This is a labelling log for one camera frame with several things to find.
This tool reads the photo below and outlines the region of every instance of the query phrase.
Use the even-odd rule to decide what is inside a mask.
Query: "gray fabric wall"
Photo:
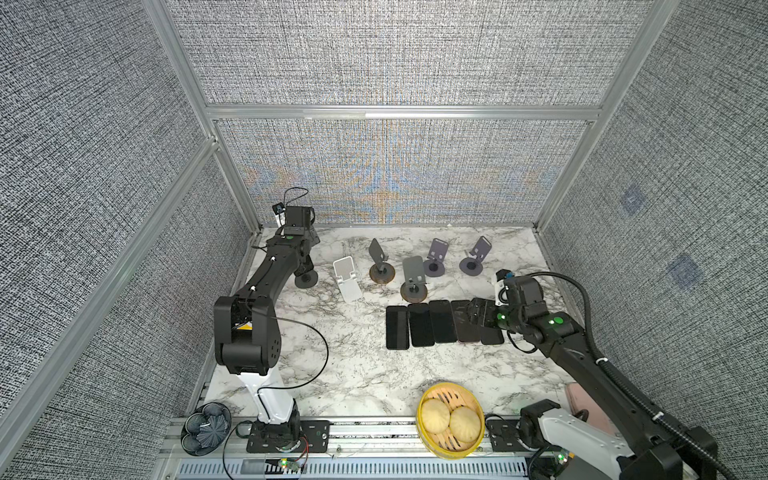
[[[140,0],[0,26],[1,415],[203,136]]]
[[[599,104],[652,0],[168,0],[211,103]]]
[[[767,3],[683,0],[543,233],[601,348],[743,479],[768,431],[767,65]]]
[[[2,479],[148,478],[248,235],[209,160]]]
[[[290,185],[320,223],[533,223],[581,121],[222,120],[262,218]]]
[[[141,0],[4,2],[0,414],[204,139]],[[249,232],[215,160],[6,478],[147,478]]]
[[[652,3],[167,0],[209,104],[599,105]],[[583,131],[573,121],[221,124],[263,218],[304,185],[321,221],[340,223],[532,222]]]

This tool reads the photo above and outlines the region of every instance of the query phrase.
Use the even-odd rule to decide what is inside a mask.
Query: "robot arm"
[[[560,409],[548,400],[521,410],[518,434],[526,445],[540,448],[548,442],[581,456],[610,478],[683,478],[684,463],[704,480],[714,480],[716,472],[687,446],[656,424],[609,379],[595,362],[588,348],[584,328],[567,313],[550,313],[541,286],[531,276],[512,276],[507,270],[497,273],[503,283],[497,298],[475,298],[469,306],[471,322],[520,333],[541,350],[544,356],[568,372],[614,422],[622,439],[607,435]],[[654,405],[623,375],[620,380],[636,398]],[[664,418],[679,425],[692,439],[716,455],[717,444],[701,427],[687,429],[666,414]]]
[[[217,363],[238,375],[255,398],[260,428],[289,448],[300,435],[299,412],[275,368],[282,345],[275,302],[292,274],[299,288],[317,283],[310,250],[319,239],[312,207],[288,206],[282,212],[284,223],[266,241],[266,257],[255,274],[233,296],[216,301],[214,348]],[[251,329],[238,328],[246,323]]]

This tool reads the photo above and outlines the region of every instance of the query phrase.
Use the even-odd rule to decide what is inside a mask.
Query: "bamboo steamer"
[[[451,433],[451,429],[446,429],[443,433],[429,433],[422,423],[422,405],[429,399],[438,399],[445,403],[449,410],[453,412],[460,406],[466,406],[474,410],[480,419],[480,435],[473,443],[460,442]],[[446,460],[457,460],[464,458],[475,451],[483,435],[485,434],[485,422],[482,407],[474,395],[469,390],[455,383],[438,383],[430,387],[422,399],[419,401],[419,407],[416,409],[416,427],[419,430],[419,438],[430,452]]]

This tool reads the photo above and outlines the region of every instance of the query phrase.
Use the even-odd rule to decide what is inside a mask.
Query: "phone screen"
[[[480,342],[483,345],[501,345],[504,343],[504,332],[500,329],[492,329],[489,326],[478,325]]]
[[[470,300],[453,300],[451,310],[453,312],[453,326],[456,328],[456,338],[461,343],[476,343],[480,341],[480,330],[477,325],[469,322],[467,306]]]
[[[456,341],[453,313],[451,303],[448,300],[429,302],[429,319],[432,321],[435,343],[454,343]]]
[[[409,346],[408,308],[404,306],[386,307],[386,348],[407,350]]]
[[[408,305],[408,323],[411,326],[411,344],[413,346],[435,345],[432,322],[429,320],[429,305],[426,303]]]

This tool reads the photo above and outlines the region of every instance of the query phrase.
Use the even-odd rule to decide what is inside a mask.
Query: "marble table surface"
[[[274,229],[267,229],[263,239]],[[480,343],[438,344],[407,350],[385,347],[385,308],[406,305],[400,296],[404,281],[402,259],[426,258],[432,239],[450,244],[445,275],[428,278],[430,300],[493,298],[491,281],[501,268],[515,273],[547,270],[547,264],[530,228],[523,227],[344,227],[318,229],[321,243],[312,248],[319,274],[316,286],[300,290],[289,280],[277,300],[279,316],[308,323],[326,337],[330,357],[325,372],[315,382],[290,390],[302,416],[415,415],[423,392],[437,382],[455,382],[477,397],[486,412],[513,415],[541,399],[552,399],[567,408],[565,385],[573,379],[551,360],[536,352],[526,355],[505,339],[499,346]],[[480,235],[493,244],[480,276],[461,272],[458,263],[466,257]],[[374,283],[368,275],[372,260],[371,239],[377,238],[389,262],[396,268],[387,285]],[[363,298],[345,303],[333,278],[333,261],[352,256]],[[257,252],[250,275],[261,264]],[[554,282],[541,279],[551,311],[564,309]],[[287,386],[314,376],[323,365],[325,348],[305,326],[281,322],[283,351],[278,366]],[[530,348],[521,340],[522,348]],[[254,416],[256,406],[243,383],[217,366],[206,401],[227,404],[233,415]]]

